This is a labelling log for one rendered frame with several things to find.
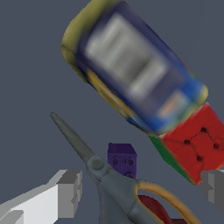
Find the blue can with yellow lid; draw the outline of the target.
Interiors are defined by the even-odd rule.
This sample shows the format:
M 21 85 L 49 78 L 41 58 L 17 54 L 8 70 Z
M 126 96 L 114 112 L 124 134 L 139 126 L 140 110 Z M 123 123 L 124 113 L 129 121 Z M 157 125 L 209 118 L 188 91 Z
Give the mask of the blue can with yellow lid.
M 91 0 L 66 28 L 61 53 L 127 122 L 159 136 L 208 96 L 201 80 L 126 0 Z

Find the dark red object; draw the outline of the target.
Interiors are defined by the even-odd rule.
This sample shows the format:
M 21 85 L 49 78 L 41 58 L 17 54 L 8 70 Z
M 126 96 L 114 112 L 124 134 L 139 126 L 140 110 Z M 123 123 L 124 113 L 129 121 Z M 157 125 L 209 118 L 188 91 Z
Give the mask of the dark red object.
M 164 207 L 152 197 L 139 195 L 141 202 L 150 209 L 164 224 L 187 224 L 184 219 L 171 219 Z

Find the red and green cube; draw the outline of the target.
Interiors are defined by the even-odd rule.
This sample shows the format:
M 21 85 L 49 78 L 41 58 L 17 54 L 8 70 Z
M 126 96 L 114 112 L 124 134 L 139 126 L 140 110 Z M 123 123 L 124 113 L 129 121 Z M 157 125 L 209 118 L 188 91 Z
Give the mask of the red and green cube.
M 195 186 L 202 181 L 202 171 L 224 165 L 224 123 L 207 102 L 174 129 L 150 140 L 162 159 Z

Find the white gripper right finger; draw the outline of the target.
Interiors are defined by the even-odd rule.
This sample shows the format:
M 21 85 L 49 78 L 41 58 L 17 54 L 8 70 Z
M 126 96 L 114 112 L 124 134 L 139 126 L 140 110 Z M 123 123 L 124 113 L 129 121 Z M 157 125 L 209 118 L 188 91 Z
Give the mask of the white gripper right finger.
M 203 196 L 224 214 L 224 170 L 202 171 L 200 177 Z

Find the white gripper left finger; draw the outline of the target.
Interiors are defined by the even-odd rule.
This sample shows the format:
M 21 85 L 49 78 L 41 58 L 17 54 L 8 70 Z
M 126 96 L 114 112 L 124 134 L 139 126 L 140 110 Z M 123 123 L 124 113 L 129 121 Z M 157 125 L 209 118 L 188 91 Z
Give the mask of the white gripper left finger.
M 82 195 L 82 171 L 59 170 L 45 185 L 0 205 L 0 224 L 54 224 L 73 218 Z

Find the purple block with holes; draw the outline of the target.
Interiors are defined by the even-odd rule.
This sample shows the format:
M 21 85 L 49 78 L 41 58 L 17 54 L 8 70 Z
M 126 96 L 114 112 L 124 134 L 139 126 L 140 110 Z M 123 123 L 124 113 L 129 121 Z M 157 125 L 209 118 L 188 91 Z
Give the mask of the purple block with holes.
M 108 163 L 125 177 L 137 175 L 137 153 L 130 143 L 109 143 Z

